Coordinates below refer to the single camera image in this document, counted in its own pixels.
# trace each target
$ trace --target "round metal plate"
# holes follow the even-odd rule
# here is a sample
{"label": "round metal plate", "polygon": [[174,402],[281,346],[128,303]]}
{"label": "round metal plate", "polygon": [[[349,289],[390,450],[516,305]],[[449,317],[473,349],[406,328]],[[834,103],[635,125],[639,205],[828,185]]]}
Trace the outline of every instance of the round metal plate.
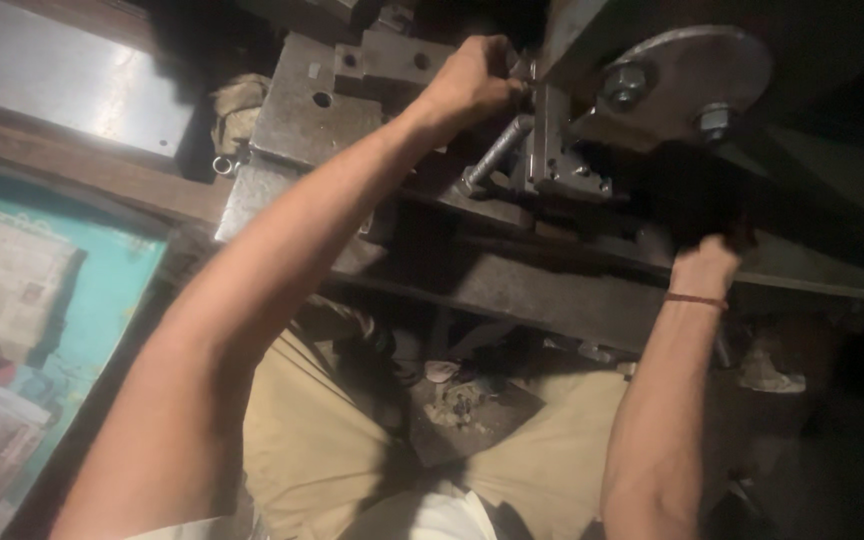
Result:
{"label": "round metal plate", "polygon": [[632,47],[606,72],[626,63],[648,68],[651,90],[625,112],[600,99],[596,114],[659,141],[701,140],[696,120],[703,110],[725,104],[740,114],[759,99],[772,77],[772,55],[765,45],[733,26],[666,31]]}

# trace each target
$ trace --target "right arm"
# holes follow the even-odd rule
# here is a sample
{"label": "right arm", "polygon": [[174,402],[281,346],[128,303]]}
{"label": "right arm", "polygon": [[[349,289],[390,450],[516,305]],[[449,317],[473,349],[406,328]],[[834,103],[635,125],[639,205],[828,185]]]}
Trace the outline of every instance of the right arm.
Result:
{"label": "right arm", "polygon": [[[739,258],[721,236],[677,257],[669,291],[724,300]],[[602,516],[609,540],[698,537],[706,372],[721,308],[666,301],[608,440]]]}

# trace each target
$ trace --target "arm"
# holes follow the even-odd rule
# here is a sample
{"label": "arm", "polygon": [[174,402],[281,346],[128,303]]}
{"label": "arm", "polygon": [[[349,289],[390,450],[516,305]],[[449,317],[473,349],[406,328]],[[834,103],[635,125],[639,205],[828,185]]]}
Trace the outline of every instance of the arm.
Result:
{"label": "arm", "polygon": [[263,353],[406,173],[522,90],[488,72],[507,44],[470,38],[402,115],[300,180],[189,283],[132,365],[52,538],[122,538],[234,511]]}
{"label": "arm", "polygon": [[[721,236],[680,254],[669,290],[723,300],[738,256]],[[609,540],[698,537],[703,398],[721,309],[666,301],[608,440],[602,516]]]}

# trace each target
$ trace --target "left arm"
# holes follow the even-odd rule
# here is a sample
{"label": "left arm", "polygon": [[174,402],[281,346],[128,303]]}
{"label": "left arm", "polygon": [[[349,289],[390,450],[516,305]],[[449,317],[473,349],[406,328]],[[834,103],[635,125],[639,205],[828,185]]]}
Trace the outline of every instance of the left arm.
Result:
{"label": "left arm", "polygon": [[178,296],[132,365],[52,531],[122,538],[232,513],[262,355],[368,213],[433,148],[522,89],[471,37],[399,117],[265,208]]}

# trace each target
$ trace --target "metal pipe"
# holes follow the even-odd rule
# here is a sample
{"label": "metal pipe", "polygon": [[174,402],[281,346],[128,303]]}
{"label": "metal pipe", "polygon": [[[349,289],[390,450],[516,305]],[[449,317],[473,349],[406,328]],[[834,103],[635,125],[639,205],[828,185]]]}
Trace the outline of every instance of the metal pipe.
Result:
{"label": "metal pipe", "polygon": [[532,133],[535,126],[536,117],[533,115],[520,114],[516,116],[509,127],[502,131],[498,140],[491,145],[486,154],[479,159],[479,162],[474,167],[467,167],[462,173],[460,188],[465,192],[465,195],[473,194],[476,191],[476,186],[498,168],[502,158],[505,158],[509,152],[522,144],[522,141]]}

